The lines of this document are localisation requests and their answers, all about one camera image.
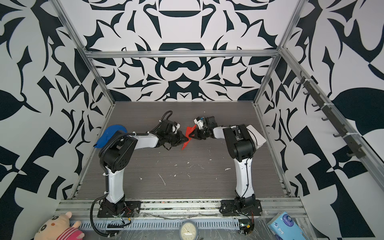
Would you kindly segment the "red square paper sheet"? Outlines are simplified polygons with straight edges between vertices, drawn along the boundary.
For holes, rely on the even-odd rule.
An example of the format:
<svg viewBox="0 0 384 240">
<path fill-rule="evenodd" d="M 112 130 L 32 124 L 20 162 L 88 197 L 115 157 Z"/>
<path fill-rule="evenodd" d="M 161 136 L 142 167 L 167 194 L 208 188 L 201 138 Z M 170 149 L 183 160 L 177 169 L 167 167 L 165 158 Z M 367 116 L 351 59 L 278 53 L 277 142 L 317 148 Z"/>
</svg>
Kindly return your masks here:
<svg viewBox="0 0 384 240">
<path fill-rule="evenodd" d="M 183 143 L 182 150 L 184 150 L 189 144 L 189 142 L 191 141 L 192 138 L 190 137 L 190 134 L 192 134 L 195 131 L 196 127 L 197 125 L 194 125 L 193 127 L 187 127 L 186 137 L 188 138 L 188 140 L 185 143 Z"/>
</svg>

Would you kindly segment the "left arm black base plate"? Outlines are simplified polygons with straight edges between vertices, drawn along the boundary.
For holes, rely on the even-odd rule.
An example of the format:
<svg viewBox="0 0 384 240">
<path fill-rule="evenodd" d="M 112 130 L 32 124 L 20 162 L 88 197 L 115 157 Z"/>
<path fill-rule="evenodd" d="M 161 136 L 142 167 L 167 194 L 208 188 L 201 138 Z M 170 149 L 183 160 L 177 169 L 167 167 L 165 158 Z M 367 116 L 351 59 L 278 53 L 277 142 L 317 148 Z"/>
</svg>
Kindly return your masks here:
<svg viewBox="0 0 384 240">
<path fill-rule="evenodd" d="M 97 214 L 98 218 L 130 218 L 141 210 L 141 201 L 119 201 L 116 204 L 103 200 Z"/>
</svg>

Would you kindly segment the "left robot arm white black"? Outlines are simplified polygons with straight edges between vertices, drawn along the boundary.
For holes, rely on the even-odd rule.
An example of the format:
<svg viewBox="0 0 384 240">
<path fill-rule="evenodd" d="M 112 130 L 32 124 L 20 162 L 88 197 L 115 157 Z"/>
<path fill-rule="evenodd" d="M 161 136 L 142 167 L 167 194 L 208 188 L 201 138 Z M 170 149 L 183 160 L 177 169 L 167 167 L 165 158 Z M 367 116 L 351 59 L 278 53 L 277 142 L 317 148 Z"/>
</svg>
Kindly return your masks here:
<svg viewBox="0 0 384 240">
<path fill-rule="evenodd" d="M 135 150 L 165 147 L 166 144 L 172 148 L 187 141 L 180 124 L 169 120 L 161 121 L 154 130 L 146 133 L 129 133 L 121 125 L 108 127 L 96 143 L 96 148 L 100 149 L 100 165 L 107 177 L 107 201 L 117 204 L 124 199 L 124 170 Z"/>
</svg>

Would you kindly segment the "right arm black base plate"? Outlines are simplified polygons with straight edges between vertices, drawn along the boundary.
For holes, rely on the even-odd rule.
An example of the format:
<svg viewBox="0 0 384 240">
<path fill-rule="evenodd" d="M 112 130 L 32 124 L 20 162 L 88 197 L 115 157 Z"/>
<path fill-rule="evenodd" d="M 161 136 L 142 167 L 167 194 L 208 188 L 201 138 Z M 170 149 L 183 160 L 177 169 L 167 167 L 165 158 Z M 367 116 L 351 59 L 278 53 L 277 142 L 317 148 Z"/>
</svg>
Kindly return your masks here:
<svg viewBox="0 0 384 240">
<path fill-rule="evenodd" d="M 246 215 L 250 217 L 261 216 L 262 215 L 262 206 L 259 200 L 221 200 L 221 205 L 219 207 L 219 212 L 223 216 L 242 216 Z"/>
</svg>

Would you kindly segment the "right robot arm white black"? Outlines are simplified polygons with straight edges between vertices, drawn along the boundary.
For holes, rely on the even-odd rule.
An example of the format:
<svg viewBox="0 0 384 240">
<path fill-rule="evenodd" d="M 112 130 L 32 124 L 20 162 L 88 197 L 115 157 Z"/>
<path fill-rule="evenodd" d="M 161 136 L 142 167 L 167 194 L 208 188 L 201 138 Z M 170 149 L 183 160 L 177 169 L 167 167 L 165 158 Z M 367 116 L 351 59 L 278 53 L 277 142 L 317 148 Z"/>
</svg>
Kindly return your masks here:
<svg viewBox="0 0 384 240">
<path fill-rule="evenodd" d="M 235 162 L 237 197 L 240 200 L 252 197 L 252 161 L 255 152 L 266 142 L 263 135 L 252 125 L 219 126 L 213 116 L 197 117 L 194 123 L 195 126 L 187 130 L 188 138 L 225 140 L 228 153 Z"/>
</svg>

